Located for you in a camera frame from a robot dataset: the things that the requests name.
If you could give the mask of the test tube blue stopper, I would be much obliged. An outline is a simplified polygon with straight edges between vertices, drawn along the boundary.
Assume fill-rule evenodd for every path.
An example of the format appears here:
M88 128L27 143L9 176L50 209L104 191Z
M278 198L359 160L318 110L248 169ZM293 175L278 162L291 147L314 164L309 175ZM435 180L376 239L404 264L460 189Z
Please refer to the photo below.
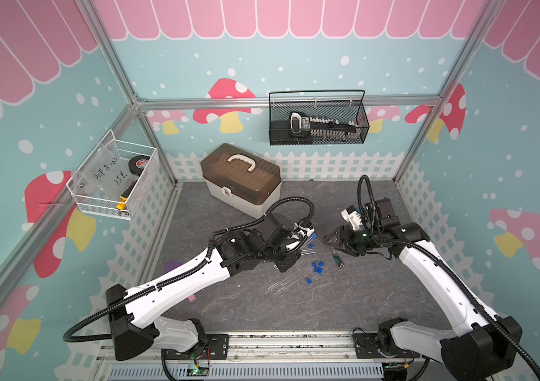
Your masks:
M268 288L268 291L281 293L283 290L290 287L293 283L297 282L299 279L300 279L299 275L294 275L294 276L286 277L284 279L279 279Z
M304 247L302 247L300 249L300 253L301 253L302 256L316 254L315 246L313 244L309 244L307 246L304 246Z

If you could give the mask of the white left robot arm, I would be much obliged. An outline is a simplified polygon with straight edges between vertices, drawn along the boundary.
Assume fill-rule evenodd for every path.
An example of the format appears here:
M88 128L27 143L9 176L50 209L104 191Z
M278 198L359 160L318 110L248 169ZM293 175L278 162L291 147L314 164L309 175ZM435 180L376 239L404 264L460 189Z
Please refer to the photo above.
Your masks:
M163 314L204 288L260 263L272 262L280 271L287 271L312 235L311 223L291 229L278 225L268 234L252 226L219 231L203 252L181 267L137 287L111 287L107 307L70 327L63 340L110 340L118 361L134 359L149 349L170 349L197 357L208 344L202 323L196 318L180 321Z

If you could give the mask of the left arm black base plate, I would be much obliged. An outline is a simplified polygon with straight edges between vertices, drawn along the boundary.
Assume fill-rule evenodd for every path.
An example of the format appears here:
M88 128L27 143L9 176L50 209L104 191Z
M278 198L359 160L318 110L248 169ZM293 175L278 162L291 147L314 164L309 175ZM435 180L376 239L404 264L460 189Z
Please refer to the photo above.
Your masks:
M208 334L207 339L202 341L203 346L195 350L193 359L200 360L226 360L228 356L228 347L230 344L230 335Z

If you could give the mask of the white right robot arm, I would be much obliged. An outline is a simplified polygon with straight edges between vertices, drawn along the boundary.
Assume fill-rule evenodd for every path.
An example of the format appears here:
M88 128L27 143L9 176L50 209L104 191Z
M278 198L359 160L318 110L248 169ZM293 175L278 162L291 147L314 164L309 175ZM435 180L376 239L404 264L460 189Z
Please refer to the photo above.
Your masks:
M409 223L382 232L342 225L325 236L332 249L353 257L387 249L431 294L451 327L436 330L396 317L379 324L376 347L387 357L416 352L444 365L457 380L484 380L511 368L516 357L540 380L540 366L521 346L522 327L478 298L442 260L422 228Z

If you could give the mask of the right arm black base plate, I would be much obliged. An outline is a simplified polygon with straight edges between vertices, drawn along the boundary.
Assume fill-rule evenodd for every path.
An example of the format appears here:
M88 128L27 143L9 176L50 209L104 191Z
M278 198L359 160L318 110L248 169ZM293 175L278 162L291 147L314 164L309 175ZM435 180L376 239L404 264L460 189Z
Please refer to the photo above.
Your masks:
M352 341L357 359L401 359L413 360L420 357L416 352L402 349L381 349L379 341L376 339L377 333L364 333L361 330L355 330L352 333Z

